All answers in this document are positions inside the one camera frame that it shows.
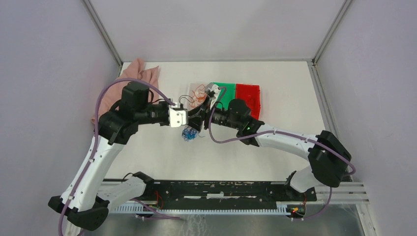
robotic arm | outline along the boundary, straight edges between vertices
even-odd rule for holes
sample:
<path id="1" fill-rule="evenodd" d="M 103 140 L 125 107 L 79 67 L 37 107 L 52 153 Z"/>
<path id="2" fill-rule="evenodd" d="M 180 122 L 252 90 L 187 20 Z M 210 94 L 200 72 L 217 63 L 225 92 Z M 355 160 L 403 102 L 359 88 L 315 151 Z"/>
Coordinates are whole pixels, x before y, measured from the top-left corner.
<path id="1" fill-rule="evenodd" d="M 288 177 L 285 186 L 289 197 L 294 196 L 296 199 L 309 188 L 320 184 L 330 187 L 339 186 L 347 164 L 315 144 L 324 144 L 350 161 L 350 154 L 332 133 L 322 131 L 320 135 L 315 136 L 277 129 L 251 117 L 250 109 L 243 100 L 239 99 L 232 100 L 228 110 L 218 109 L 215 105 L 220 92 L 217 85 L 208 85 L 205 101 L 195 109 L 187 111 L 180 103 L 174 105 L 166 101 L 157 104 L 148 103 L 149 87 L 139 83 L 129 83 L 123 88 L 121 100 L 99 119 L 99 143 L 93 159 L 89 157 L 94 138 L 70 186 L 61 196 L 52 197 L 48 206 L 61 213 L 64 203 L 71 200 L 64 215 L 74 225 L 92 231 L 104 222 L 110 209 L 141 196 L 146 185 L 153 183 L 151 177 L 141 172 L 135 173 L 128 181 L 111 189 L 99 191 L 99 186 L 115 157 L 130 136 L 138 131 L 138 125 L 151 123 L 170 127 L 189 125 L 199 132 L 203 128 L 209 128 L 210 123 L 214 123 L 237 129 L 237 137 L 243 137 L 241 141 L 246 145 L 277 148 L 308 160 L 310 166 L 294 171 Z M 88 162 L 90 167 L 71 196 L 73 186 Z"/>

gray floor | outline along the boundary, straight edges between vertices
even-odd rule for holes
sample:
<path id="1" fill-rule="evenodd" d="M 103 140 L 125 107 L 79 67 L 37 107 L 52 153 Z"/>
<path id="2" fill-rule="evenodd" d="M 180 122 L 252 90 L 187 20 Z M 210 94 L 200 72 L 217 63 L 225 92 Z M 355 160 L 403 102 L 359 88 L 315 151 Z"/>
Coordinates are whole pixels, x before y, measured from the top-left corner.
<path id="1" fill-rule="evenodd" d="M 307 215 L 322 206 L 307 206 Z M 132 215 L 111 214 L 96 231 L 86 236 L 362 236 L 354 205 L 329 206 L 323 215 L 302 222 L 286 216 L 183 215 L 184 220 L 145 221 Z"/>

green fabric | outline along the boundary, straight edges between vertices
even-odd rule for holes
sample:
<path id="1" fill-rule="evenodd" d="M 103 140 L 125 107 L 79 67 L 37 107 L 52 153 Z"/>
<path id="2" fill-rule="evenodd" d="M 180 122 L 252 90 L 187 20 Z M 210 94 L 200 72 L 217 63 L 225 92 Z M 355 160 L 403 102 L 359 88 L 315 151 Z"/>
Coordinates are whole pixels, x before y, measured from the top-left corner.
<path id="1" fill-rule="evenodd" d="M 214 84 L 218 85 L 219 87 L 226 87 L 226 93 L 224 94 L 220 102 L 224 105 L 224 108 L 227 110 L 229 108 L 229 102 L 236 98 L 236 84 L 218 82 L 214 82 Z"/>

blue wire bundle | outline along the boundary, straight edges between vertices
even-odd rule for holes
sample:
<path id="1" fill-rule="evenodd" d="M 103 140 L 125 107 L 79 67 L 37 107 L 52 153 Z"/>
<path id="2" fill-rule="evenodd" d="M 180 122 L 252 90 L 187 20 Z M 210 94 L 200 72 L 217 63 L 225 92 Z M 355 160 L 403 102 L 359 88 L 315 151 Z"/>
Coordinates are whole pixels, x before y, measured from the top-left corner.
<path id="1" fill-rule="evenodd" d="M 184 141 L 190 141 L 197 137 L 198 131 L 194 128 L 191 128 L 190 126 L 186 126 L 184 130 L 182 131 L 182 137 L 184 138 Z"/>

pink cloth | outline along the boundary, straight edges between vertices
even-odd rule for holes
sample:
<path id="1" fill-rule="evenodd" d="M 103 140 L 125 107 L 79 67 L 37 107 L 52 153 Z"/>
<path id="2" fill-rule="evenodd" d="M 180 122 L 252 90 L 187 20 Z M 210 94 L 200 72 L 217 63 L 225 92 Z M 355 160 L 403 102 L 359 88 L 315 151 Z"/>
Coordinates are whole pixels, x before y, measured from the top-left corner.
<path id="1" fill-rule="evenodd" d="M 158 85 L 159 66 L 155 68 L 147 69 L 147 70 L 144 70 L 144 68 L 145 68 L 145 62 L 142 59 L 137 58 L 136 60 L 132 61 L 132 63 L 123 71 L 123 73 L 117 79 L 135 78 L 138 80 L 146 81 L 150 83 L 151 85 L 159 88 L 159 85 Z M 128 82 L 121 82 L 121 83 L 111 86 L 109 90 L 107 90 L 107 92 L 104 94 L 103 100 L 101 100 L 100 108 L 98 109 L 98 117 L 108 112 L 110 108 L 112 107 L 112 105 L 121 99 L 121 90 L 127 84 Z M 155 95 L 155 98 L 154 98 L 154 101 L 155 101 L 159 98 L 159 94 L 155 91 L 153 91 L 153 94 Z M 91 122 L 92 123 L 95 122 L 94 117 L 91 118 Z"/>

